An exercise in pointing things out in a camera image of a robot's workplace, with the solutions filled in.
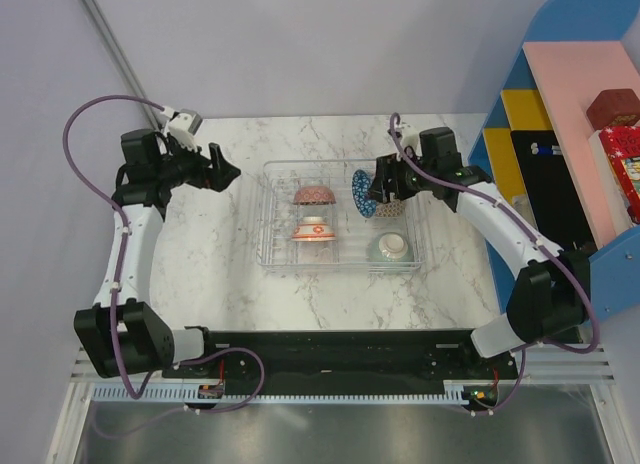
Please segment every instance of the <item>white marble surface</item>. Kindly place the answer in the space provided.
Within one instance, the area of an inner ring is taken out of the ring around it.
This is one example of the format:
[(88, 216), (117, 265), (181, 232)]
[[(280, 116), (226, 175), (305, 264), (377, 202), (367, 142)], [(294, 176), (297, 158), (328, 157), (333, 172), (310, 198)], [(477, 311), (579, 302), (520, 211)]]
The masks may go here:
[[(419, 129), (451, 127), (466, 156), (484, 116), (403, 118)], [(242, 176), (221, 194), (187, 186), (174, 191), (154, 257), (154, 309), (172, 328), (218, 330), (475, 327), (498, 315), (484, 241), (426, 193), (420, 197), (426, 262), (415, 274), (271, 274), (257, 263), (264, 163), (391, 153), (387, 121), (386, 116), (205, 121), (199, 143), (219, 143)]]

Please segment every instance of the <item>wire dish rack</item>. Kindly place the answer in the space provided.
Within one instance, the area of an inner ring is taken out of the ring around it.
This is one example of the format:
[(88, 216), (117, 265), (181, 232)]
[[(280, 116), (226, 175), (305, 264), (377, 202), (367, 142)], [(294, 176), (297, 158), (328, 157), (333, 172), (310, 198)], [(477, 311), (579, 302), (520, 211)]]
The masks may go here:
[[(406, 201), (400, 217), (365, 218), (355, 206), (351, 190), (353, 173), (362, 169), (373, 175), (375, 160), (270, 161), (264, 165), (258, 262), (270, 271), (413, 272), (423, 262), (423, 222), (419, 199)], [(309, 185), (329, 187), (336, 197), (332, 205), (296, 205), (295, 193)], [(295, 242), (291, 236), (303, 217), (323, 217), (333, 227), (335, 241)], [(413, 258), (409, 262), (372, 262), (371, 242), (385, 232), (397, 232), (406, 240)]]

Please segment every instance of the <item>metal floor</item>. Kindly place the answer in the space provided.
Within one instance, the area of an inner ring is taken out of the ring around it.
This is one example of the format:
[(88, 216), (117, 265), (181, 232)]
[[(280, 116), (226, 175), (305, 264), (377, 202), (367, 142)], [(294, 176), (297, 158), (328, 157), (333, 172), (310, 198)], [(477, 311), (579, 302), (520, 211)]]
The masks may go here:
[[(612, 462), (588, 389), (572, 389), (523, 387), (493, 417), (471, 418), (438, 406), (407, 405), (268, 404), (214, 416), (177, 414), (118, 441), (86, 431), (88, 460), (78, 456), (77, 462)], [(103, 403), (96, 420), (106, 432), (122, 432), (172, 406)]]

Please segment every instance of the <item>pink shelf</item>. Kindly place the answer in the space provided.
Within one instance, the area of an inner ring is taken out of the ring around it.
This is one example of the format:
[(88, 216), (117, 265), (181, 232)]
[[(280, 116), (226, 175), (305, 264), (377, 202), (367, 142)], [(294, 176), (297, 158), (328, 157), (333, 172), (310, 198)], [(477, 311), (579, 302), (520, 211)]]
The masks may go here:
[(528, 42), (524, 51), (599, 248), (616, 237), (598, 179), (586, 111), (604, 89), (631, 88), (640, 75), (620, 42)]

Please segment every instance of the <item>robotic arm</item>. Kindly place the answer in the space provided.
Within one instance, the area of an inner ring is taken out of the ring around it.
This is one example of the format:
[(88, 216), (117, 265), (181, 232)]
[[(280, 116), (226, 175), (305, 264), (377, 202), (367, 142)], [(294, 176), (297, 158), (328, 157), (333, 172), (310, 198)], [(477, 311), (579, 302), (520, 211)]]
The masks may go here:
[[(582, 251), (563, 251), (521, 220), (517, 225), (498, 207), (515, 213), (498, 191), (491, 178), (477, 166), (463, 166), (455, 137), (446, 127), (417, 133), (401, 124), (395, 130), (405, 153), (427, 174), (446, 183), (465, 186), (490, 196), (496, 204), (473, 192), (460, 192), (435, 184), (415, 172), (396, 154), (376, 160), (376, 175), (369, 188), (369, 197), (385, 203), (404, 200), (420, 191), (431, 191), (456, 213), (463, 215), (505, 260), (516, 278), (506, 314), (475, 329), (463, 350), (471, 362), (488, 359), (524, 344), (551, 337), (584, 322), (587, 318), (573, 285), (542, 253), (539, 247), (557, 257), (573, 274), (587, 294), (590, 288), (588, 256)], [(415, 155), (420, 146), (422, 156)], [(536, 242), (531, 242), (531, 234)]]
[[(121, 137), (125, 164), (118, 170), (112, 199), (129, 222), (123, 228), (120, 215), (114, 213), (114, 239), (105, 278), (94, 305), (78, 311), (74, 319), (76, 334), (96, 371), (105, 378), (119, 375), (109, 318), (114, 288), (119, 289), (118, 342), (128, 373), (167, 369), (174, 362), (200, 357), (204, 352), (201, 329), (172, 331), (149, 307), (153, 253), (173, 188), (188, 184), (222, 192), (240, 170), (224, 159), (218, 144), (209, 144), (209, 159), (200, 153), (194, 140), (200, 116), (192, 111), (169, 112), (164, 132), (140, 129)], [(127, 252), (122, 255), (123, 233), (128, 236)], [(121, 278), (114, 282), (118, 265), (122, 266)]]

